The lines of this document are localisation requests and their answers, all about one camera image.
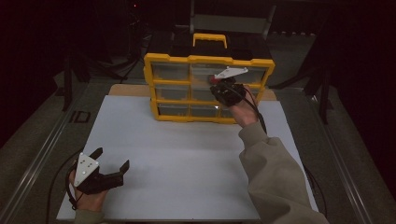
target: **dark background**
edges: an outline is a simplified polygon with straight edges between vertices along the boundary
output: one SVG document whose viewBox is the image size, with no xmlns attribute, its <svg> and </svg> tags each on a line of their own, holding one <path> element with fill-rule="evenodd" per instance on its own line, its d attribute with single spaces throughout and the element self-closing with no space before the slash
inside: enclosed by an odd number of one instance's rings
<svg viewBox="0 0 396 224">
<path fill-rule="evenodd" d="M 125 2 L 137 4 L 134 10 L 150 29 L 172 30 L 175 23 L 189 24 L 188 1 L 112 1 L 115 5 L 108 13 L 120 16 L 103 22 L 93 9 L 95 4 L 100 9 L 104 2 L 1 1 L 0 147 L 56 91 L 52 77 L 63 71 L 68 43 L 77 45 L 95 60 L 111 62 L 106 33 L 101 33 L 101 29 L 109 30 L 125 22 L 125 12 L 120 10 Z M 259 7 L 227 2 L 228 6 L 221 1 L 202 1 L 197 10 L 209 14 L 261 16 Z M 334 10 L 302 71 L 323 62 L 334 65 L 332 85 L 339 90 L 346 110 L 395 197 L 396 6 L 379 2 L 359 2 L 353 7 Z M 261 3 L 252 1 L 253 5 Z"/>
</svg>

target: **yellow storage organizer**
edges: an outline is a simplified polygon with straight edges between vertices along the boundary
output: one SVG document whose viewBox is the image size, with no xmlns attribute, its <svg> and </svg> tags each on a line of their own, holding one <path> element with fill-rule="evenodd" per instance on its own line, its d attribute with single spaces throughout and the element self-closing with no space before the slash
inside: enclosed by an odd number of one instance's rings
<svg viewBox="0 0 396 224">
<path fill-rule="evenodd" d="M 248 84 L 259 102 L 275 64 L 258 35 L 154 34 L 144 74 L 155 119 L 234 123 L 228 108 L 212 95 L 208 81 L 227 67 L 247 68 L 234 78 Z"/>
</svg>

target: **hand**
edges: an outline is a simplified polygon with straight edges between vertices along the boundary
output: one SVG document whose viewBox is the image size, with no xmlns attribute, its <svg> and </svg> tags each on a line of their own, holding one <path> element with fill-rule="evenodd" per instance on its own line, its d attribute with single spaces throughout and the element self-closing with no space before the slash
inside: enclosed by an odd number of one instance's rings
<svg viewBox="0 0 396 224">
<path fill-rule="evenodd" d="M 246 99 L 249 100 L 251 103 L 255 102 L 250 96 L 250 87 L 244 85 L 247 89 Z M 245 128 L 251 123 L 256 123 L 259 120 L 257 119 L 257 114 L 254 109 L 245 101 L 242 100 L 236 105 L 230 106 L 230 111 L 233 114 L 233 118 L 235 121 L 242 127 Z"/>
<path fill-rule="evenodd" d="M 72 171 L 69 176 L 70 183 L 74 183 L 76 170 Z M 77 209 L 90 210 L 93 212 L 102 212 L 103 203 L 105 202 L 108 190 L 104 190 L 97 194 L 83 194 L 72 184 L 75 191 L 75 199 L 77 201 Z"/>
</svg>

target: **sleeve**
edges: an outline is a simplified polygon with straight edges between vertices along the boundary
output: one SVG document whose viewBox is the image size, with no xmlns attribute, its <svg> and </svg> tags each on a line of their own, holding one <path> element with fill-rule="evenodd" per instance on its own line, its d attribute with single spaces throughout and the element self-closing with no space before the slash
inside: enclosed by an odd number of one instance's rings
<svg viewBox="0 0 396 224">
<path fill-rule="evenodd" d="M 279 138 L 270 138 L 259 122 L 239 133 L 239 155 L 248 177 L 248 193 L 262 223 L 329 223 L 312 210 L 304 173 Z"/>
<path fill-rule="evenodd" d="M 105 224 L 104 213 L 89 210 L 76 210 L 75 224 Z"/>
</svg>

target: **white surface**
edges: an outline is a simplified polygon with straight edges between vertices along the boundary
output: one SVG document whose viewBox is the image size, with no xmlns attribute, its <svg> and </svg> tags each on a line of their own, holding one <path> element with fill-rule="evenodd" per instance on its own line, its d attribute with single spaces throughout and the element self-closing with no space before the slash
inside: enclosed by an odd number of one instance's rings
<svg viewBox="0 0 396 224">
<path fill-rule="evenodd" d="M 269 136 L 278 136 L 302 166 L 280 102 L 259 106 Z M 84 153 L 102 147 L 100 173 L 130 160 L 124 186 L 112 189 L 104 212 L 113 220 L 254 220 L 248 178 L 238 155 L 238 125 L 157 121 L 148 97 L 107 96 Z M 308 195 L 318 211 L 307 182 Z M 65 196 L 58 219 L 73 219 Z"/>
</svg>

